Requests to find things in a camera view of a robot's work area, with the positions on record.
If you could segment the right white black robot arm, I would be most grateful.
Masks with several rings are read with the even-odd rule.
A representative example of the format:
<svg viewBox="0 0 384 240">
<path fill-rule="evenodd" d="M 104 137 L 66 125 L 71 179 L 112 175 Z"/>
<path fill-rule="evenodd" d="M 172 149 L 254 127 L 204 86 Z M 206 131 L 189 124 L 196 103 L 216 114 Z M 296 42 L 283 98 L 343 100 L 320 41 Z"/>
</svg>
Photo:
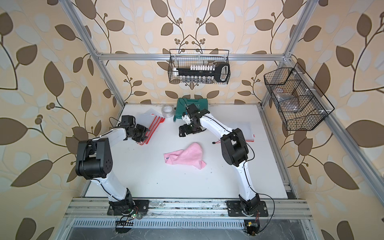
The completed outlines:
<svg viewBox="0 0 384 240">
<path fill-rule="evenodd" d="M 200 110 L 196 105 L 186 106 L 182 120 L 186 123 L 179 127 L 179 136 L 210 131 L 220 139 L 222 156 L 226 163 L 237 172 L 239 198 L 243 211 L 249 215 L 260 203 L 259 194 L 253 189 L 248 177 L 249 148 L 241 129 L 232 129 L 219 122 L 208 110 Z"/>
</svg>

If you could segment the clear plastic bag in basket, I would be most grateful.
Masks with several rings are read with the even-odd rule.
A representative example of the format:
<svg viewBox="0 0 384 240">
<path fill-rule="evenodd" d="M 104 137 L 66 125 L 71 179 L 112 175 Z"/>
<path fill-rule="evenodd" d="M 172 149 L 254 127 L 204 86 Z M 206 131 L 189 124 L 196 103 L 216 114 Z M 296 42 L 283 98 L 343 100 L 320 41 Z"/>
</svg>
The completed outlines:
<svg viewBox="0 0 384 240">
<path fill-rule="evenodd" d="M 284 93 L 283 89 L 280 88 L 275 89 L 273 92 L 283 112 L 298 112 L 300 110 L 298 96 Z"/>
</svg>

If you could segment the black socket holder rail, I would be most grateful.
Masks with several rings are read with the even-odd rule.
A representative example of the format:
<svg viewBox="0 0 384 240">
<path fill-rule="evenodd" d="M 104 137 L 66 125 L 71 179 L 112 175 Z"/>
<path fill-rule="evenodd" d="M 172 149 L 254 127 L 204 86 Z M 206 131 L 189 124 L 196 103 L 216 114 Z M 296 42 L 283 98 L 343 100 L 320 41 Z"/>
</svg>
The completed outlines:
<svg viewBox="0 0 384 240">
<path fill-rule="evenodd" d="M 213 62 L 209 65 L 173 68 L 172 77 L 181 77 L 185 80 L 205 81 L 210 83 L 227 83 L 231 75 L 230 65 L 224 62 Z"/>
</svg>

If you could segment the clear mesh document bag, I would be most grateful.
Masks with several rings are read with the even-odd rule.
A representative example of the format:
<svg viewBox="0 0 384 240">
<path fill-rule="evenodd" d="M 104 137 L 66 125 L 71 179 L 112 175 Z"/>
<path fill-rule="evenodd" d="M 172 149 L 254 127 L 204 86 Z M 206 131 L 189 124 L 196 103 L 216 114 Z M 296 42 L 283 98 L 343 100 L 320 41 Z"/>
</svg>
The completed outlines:
<svg viewBox="0 0 384 240">
<path fill-rule="evenodd" d="M 251 128 L 251 124 L 249 122 L 234 122 L 233 129 L 239 128 L 244 135 L 244 138 L 247 142 L 254 142 L 254 134 Z"/>
</svg>

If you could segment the pink microfiber cloth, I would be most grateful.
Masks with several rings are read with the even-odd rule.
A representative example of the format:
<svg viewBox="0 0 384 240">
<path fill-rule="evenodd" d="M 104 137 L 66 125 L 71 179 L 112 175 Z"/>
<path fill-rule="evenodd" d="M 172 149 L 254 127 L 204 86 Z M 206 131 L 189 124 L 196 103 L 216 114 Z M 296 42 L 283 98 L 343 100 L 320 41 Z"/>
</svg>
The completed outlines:
<svg viewBox="0 0 384 240">
<path fill-rule="evenodd" d="M 193 166 L 198 170 L 206 167 L 203 161 L 203 149 L 198 143 L 192 143 L 185 150 L 166 153 L 164 159 L 169 165 Z"/>
</svg>

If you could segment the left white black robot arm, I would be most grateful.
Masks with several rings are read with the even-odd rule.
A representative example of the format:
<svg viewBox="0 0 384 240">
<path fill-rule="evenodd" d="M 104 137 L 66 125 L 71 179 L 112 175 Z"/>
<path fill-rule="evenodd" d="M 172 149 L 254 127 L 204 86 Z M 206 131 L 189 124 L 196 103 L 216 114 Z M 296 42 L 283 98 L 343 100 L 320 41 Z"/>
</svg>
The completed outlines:
<svg viewBox="0 0 384 240">
<path fill-rule="evenodd" d="M 132 139 L 142 143 L 149 131 L 143 125 L 115 127 L 106 134 L 78 143 L 75 172 L 78 176 L 96 183 L 108 196 L 110 202 L 129 200 L 129 190 L 125 188 L 113 173 L 111 147 Z"/>
</svg>

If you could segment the clear tape roll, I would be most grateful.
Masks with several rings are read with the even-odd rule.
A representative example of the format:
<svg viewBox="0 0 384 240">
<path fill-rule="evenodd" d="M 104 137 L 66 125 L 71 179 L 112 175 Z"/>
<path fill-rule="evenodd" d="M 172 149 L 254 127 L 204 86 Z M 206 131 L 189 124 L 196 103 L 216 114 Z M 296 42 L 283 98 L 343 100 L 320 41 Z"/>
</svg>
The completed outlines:
<svg viewBox="0 0 384 240">
<path fill-rule="evenodd" d="M 163 106 L 161 111 L 162 111 L 163 117 L 166 119 L 172 118 L 175 115 L 174 106 L 171 106 L 171 105 Z"/>
</svg>

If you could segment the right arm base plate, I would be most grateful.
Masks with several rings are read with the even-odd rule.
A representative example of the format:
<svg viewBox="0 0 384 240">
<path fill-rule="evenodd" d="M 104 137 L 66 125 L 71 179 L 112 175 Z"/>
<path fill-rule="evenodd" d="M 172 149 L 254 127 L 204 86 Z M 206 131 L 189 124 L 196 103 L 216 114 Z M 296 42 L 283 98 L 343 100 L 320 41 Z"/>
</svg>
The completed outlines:
<svg viewBox="0 0 384 240">
<path fill-rule="evenodd" d="M 226 201 L 229 217 L 268 217 L 265 201 Z"/>
</svg>

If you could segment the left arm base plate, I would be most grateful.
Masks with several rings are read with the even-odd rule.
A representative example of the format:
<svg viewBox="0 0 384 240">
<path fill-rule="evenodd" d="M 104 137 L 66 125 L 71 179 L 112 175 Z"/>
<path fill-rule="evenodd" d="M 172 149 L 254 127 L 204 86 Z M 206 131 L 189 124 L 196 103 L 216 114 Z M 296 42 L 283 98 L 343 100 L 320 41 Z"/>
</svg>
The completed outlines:
<svg viewBox="0 0 384 240">
<path fill-rule="evenodd" d="M 109 202 L 108 216 L 133 216 L 133 214 L 146 215 L 149 210 L 149 200 L 133 200 Z"/>
</svg>

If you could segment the stack of mesh document bags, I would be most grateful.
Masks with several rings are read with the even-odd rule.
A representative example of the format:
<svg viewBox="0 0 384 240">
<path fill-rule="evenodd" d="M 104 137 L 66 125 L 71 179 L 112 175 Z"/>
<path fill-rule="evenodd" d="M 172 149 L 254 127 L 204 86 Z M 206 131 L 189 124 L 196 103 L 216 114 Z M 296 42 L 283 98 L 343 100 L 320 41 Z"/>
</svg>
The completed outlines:
<svg viewBox="0 0 384 240">
<path fill-rule="evenodd" d="M 146 145 L 149 143 L 156 129 L 159 127 L 161 123 L 165 121 L 165 119 L 166 118 L 164 118 L 161 114 L 159 114 L 157 111 L 153 109 L 149 109 L 145 113 L 137 114 L 137 123 L 140 125 L 143 125 L 148 129 L 147 132 L 145 133 L 146 139 L 142 141 L 141 145 Z"/>
</svg>

